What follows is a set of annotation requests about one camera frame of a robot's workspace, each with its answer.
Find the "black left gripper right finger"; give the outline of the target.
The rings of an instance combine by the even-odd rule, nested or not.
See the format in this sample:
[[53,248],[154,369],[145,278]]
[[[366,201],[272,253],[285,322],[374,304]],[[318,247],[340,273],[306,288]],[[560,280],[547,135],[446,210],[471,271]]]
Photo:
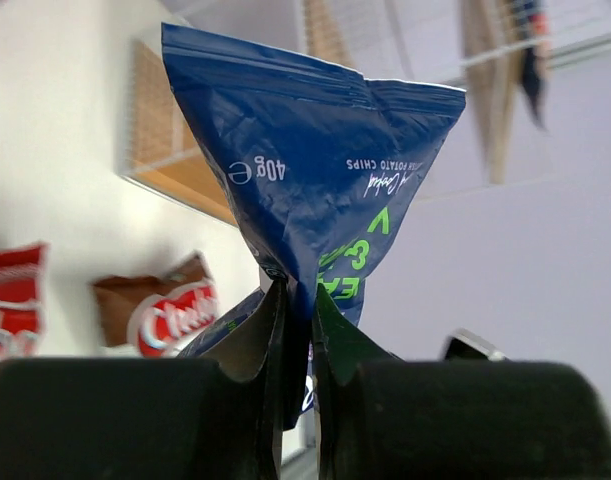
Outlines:
[[325,289],[312,335],[323,479],[611,479],[611,423],[571,366],[407,362]]

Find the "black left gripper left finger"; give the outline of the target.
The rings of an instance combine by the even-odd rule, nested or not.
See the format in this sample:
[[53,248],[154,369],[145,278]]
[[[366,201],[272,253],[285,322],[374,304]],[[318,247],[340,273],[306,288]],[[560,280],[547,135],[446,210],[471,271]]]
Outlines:
[[285,288],[200,357],[0,363],[0,479],[275,479]]

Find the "blue Burts sea salt bag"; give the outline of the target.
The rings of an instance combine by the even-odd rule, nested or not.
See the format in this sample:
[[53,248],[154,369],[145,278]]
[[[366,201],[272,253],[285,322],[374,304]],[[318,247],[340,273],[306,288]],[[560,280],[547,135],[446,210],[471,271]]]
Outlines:
[[360,320],[367,277],[466,106],[462,89],[368,79],[307,55],[163,24],[173,95],[266,275],[286,285],[304,409],[309,324],[325,289]]

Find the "blue Burts spicy chilli bag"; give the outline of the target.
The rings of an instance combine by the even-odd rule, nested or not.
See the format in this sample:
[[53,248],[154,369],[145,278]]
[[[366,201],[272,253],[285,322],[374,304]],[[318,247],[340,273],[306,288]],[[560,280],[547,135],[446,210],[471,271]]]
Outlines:
[[516,33],[521,41],[535,40],[523,49],[520,85],[534,124],[545,130],[543,104],[549,74],[549,21],[541,1],[513,1]]

